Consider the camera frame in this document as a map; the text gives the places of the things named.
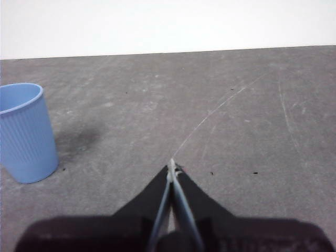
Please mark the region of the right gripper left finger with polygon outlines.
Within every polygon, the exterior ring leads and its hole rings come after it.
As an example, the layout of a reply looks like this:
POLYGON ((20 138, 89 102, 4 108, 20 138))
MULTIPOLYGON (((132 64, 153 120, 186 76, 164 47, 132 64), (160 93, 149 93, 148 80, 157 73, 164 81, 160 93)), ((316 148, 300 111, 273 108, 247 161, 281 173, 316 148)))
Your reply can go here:
POLYGON ((31 224, 15 251, 145 251, 167 183, 162 168, 112 215, 57 216, 31 224))

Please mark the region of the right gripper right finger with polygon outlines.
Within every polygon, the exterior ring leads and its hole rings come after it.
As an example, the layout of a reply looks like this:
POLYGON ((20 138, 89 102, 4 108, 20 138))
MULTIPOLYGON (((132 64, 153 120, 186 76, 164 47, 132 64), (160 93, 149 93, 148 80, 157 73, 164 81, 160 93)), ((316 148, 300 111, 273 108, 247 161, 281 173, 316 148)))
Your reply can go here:
POLYGON ((208 196, 170 159, 170 180, 183 228, 203 251, 330 251, 324 231, 286 218, 239 217, 208 196))

